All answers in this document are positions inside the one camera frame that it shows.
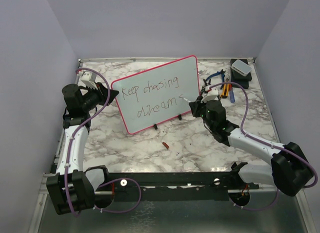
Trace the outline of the pink framed whiteboard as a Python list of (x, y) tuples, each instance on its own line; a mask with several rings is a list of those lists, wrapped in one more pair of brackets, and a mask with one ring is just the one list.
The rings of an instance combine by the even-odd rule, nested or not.
[(114, 80), (113, 90), (126, 131), (133, 135), (154, 124), (190, 112), (188, 102), (199, 96), (198, 59), (183, 57)]

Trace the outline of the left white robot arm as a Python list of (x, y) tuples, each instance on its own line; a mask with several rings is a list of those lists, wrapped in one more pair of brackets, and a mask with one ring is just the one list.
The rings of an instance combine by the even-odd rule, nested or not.
[(46, 181), (46, 188), (58, 215), (77, 213), (95, 204), (95, 191), (106, 190), (111, 183), (105, 166), (84, 170), (84, 151), (90, 133), (90, 111), (109, 105), (119, 91), (97, 82), (94, 88), (68, 84), (62, 89), (66, 103), (63, 116), (64, 150), (56, 174)]

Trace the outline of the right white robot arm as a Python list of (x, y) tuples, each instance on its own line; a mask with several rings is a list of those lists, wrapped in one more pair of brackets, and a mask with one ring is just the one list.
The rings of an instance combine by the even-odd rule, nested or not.
[(202, 101), (199, 96), (189, 102), (192, 116), (201, 118), (205, 128), (213, 138), (228, 147), (245, 151), (266, 165), (245, 164), (239, 171), (230, 175), (229, 182), (240, 189), (247, 183), (272, 185), (287, 196), (295, 196), (316, 177), (299, 145), (290, 142), (281, 144), (267, 141), (248, 134), (238, 125), (227, 120), (226, 109), (220, 100)]

